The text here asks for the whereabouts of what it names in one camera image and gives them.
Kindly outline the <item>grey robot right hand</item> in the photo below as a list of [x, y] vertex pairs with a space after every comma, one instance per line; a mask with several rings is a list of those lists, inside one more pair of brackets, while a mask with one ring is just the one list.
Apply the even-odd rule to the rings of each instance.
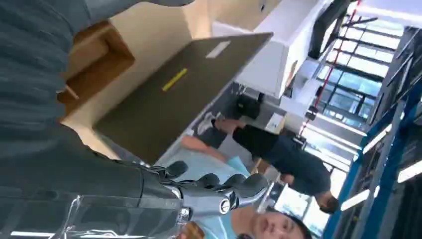
[[75, 132], [0, 131], [3, 239], [173, 239], [184, 224], [253, 204], [267, 190], [254, 175], [223, 184], [213, 174], [175, 182], [182, 162], [147, 168], [111, 160]]

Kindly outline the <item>seated person's left hand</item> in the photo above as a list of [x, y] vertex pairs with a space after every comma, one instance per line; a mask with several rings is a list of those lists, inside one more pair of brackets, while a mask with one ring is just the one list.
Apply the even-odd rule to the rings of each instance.
[[203, 230], [195, 223], [189, 222], [184, 225], [178, 236], [178, 239], [204, 239], [205, 234]]

